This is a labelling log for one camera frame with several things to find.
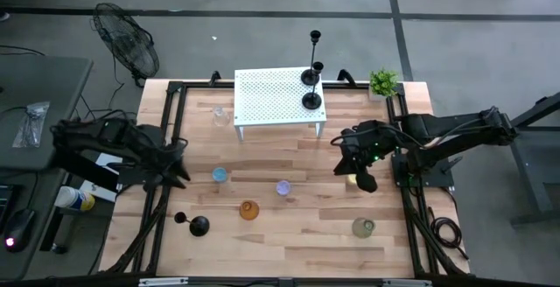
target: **green plant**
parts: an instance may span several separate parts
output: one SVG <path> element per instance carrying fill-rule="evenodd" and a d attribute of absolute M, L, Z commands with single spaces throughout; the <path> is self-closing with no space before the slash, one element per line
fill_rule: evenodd
<path fill-rule="evenodd" d="M 384 96 L 396 95 L 396 91 L 393 90 L 393 88 L 396 86 L 397 75 L 397 72 L 387 71 L 385 68 L 377 72 L 370 72 L 369 85 L 371 86 L 372 94 Z"/>

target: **white perforated platform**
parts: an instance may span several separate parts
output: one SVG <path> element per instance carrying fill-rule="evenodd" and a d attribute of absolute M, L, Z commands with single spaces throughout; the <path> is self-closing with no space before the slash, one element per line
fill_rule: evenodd
<path fill-rule="evenodd" d="M 300 79 L 301 73 L 307 68 L 309 67 L 236 70 L 234 126 L 296 123 L 322 125 L 326 122 L 320 76 L 315 92 L 323 99 L 321 106 L 309 110 L 301 102 L 303 96 L 313 89 L 313 86 L 306 86 Z"/>

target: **computer mouse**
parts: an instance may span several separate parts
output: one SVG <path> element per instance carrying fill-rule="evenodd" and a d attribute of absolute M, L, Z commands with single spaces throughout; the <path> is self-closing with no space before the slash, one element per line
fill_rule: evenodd
<path fill-rule="evenodd" d="M 6 222 L 3 245 L 8 252 L 19 252 L 27 246 L 32 231 L 35 211 L 26 208 L 15 212 Z"/>

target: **small pot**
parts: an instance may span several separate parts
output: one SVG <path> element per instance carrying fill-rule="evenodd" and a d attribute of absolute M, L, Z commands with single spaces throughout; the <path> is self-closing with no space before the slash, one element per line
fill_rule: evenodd
<path fill-rule="evenodd" d="M 371 85 L 369 85 L 369 88 L 367 89 L 367 93 L 369 94 L 369 100 L 371 102 L 384 102 L 385 98 L 387 98 L 383 94 L 374 94 L 371 90 L 372 90 Z"/>

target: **fan grille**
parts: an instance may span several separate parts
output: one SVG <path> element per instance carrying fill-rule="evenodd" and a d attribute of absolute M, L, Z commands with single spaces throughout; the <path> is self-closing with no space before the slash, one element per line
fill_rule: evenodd
<path fill-rule="evenodd" d="M 149 78 L 158 72 L 159 58 L 149 36 L 119 6 L 98 3 L 94 25 L 108 49 L 133 76 Z"/>

